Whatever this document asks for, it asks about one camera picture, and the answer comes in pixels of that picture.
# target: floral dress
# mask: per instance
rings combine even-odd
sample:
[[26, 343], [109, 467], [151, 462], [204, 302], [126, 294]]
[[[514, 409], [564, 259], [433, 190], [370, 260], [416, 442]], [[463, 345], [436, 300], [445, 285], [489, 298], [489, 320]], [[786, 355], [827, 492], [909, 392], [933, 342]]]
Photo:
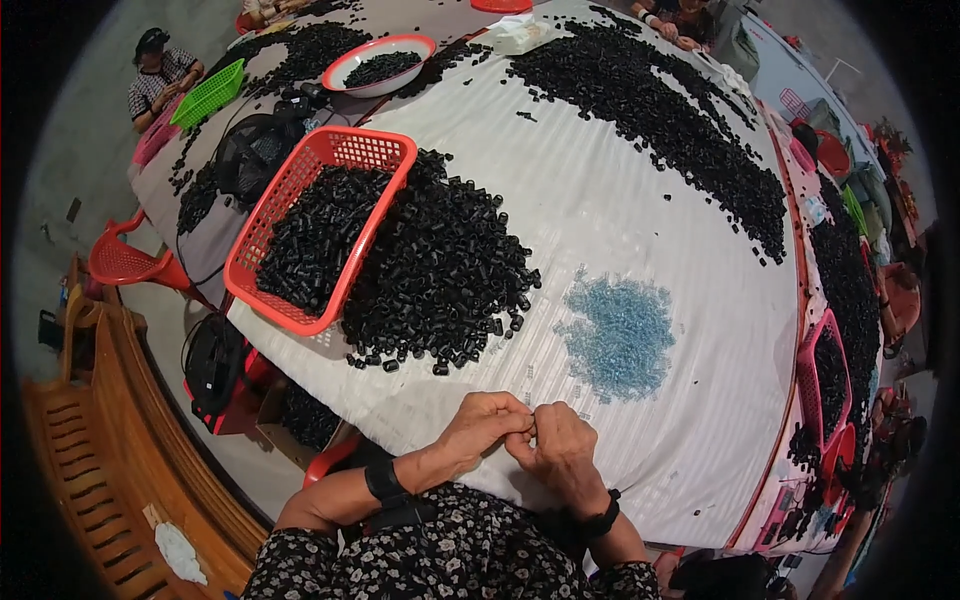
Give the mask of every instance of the floral dress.
[[389, 527], [347, 545], [307, 529], [274, 531], [242, 600], [282, 598], [659, 599], [649, 563], [587, 578], [533, 524], [533, 514], [460, 484], [420, 496], [436, 520]]

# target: bowl with red rim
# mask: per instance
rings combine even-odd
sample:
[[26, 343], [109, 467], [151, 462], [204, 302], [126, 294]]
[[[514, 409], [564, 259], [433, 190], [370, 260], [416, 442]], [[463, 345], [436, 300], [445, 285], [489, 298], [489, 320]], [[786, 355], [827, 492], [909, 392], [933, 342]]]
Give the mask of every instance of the bowl with red rim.
[[[423, 69], [423, 63], [429, 59], [437, 49], [437, 43], [427, 36], [403, 35], [386, 36], [369, 41], [362, 46], [350, 50], [336, 59], [326, 68], [321, 79], [324, 87], [330, 91], [342, 91], [354, 98], [375, 98], [383, 96], [404, 87], [412, 82]], [[394, 52], [416, 52], [420, 55], [420, 62], [402, 73], [397, 73], [390, 79], [375, 84], [361, 85], [360, 87], [344, 86], [344, 79], [360, 66], [364, 60], [370, 60], [384, 54]]]

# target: black wristband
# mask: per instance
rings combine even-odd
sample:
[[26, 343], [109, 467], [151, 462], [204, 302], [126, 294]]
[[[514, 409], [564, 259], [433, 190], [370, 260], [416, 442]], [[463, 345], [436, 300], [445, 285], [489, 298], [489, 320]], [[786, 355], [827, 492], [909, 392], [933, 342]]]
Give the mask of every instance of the black wristband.
[[613, 522], [620, 515], [620, 504], [617, 502], [620, 498], [620, 491], [608, 490], [608, 492], [610, 494], [610, 506], [607, 507], [607, 511], [580, 523], [580, 537], [585, 542], [606, 536], [613, 528]]
[[367, 489], [380, 501], [383, 510], [402, 506], [410, 499], [410, 493], [396, 480], [394, 461], [383, 461], [369, 465], [364, 469]]

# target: wooden bench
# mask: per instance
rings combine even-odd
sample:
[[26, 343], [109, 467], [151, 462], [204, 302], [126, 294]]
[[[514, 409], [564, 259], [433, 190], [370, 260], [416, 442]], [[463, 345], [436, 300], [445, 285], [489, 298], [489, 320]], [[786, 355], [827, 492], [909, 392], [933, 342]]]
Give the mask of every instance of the wooden bench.
[[[93, 565], [125, 600], [239, 594], [267, 530], [229, 493], [181, 429], [137, 336], [137, 318], [84, 300], [65, 315], [60, 377], [26, 381], [23, 397], [38, 462], [63, 517]], [[77, 327], [96, 324], [92, 383], [70, 382]], [[153, 527], [170, 522], [197, 551], [207, 586], [177, 577]]]

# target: hat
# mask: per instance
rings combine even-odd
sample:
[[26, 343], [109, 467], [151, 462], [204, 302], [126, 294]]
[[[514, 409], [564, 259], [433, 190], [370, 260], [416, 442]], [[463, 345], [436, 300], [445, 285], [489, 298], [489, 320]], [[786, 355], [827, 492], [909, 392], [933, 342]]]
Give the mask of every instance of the hat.
[[170, 40], [170, 35], [159, 27], [152, 27], [140, 36], [136, 42], [136, 54], [133, 55], [133, 64], [140, 63], [140, 57], [151, 52], [158, 52], [163, 44]]

